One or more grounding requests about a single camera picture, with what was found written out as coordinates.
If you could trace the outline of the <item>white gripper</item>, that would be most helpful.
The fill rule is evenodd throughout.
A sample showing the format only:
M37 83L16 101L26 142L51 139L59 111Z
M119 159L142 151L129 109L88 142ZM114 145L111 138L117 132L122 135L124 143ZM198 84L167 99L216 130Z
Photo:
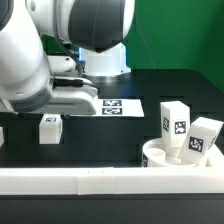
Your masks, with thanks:
M0 56L0 112L95 115L98 92L86 79L60 79L46 55Z

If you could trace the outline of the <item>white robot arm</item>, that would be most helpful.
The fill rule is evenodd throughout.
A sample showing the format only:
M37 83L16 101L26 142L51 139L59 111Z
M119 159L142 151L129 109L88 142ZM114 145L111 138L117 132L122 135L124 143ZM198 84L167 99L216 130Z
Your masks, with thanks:
M135 0L0 0L0 113L94 115L99 87L71 45L123 42Z

